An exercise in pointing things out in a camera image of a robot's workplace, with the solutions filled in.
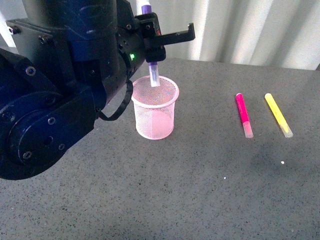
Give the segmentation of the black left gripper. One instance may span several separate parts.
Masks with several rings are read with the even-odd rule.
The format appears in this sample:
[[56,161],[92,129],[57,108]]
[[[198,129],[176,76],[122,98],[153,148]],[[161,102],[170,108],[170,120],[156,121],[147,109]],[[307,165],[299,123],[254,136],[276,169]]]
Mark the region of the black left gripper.
[[136,15],[132,22],[124,25],[116,15],[110,15],[112,26],[117,28],[117,59],[119,70],[110,78],[111,83],[124,83],[131,78],[146,60],[148,63],[161,62],[166,59],[164,46],[193,41],[196,38],[194,23],[188,25],[188,30],[161,34],[156,13]]

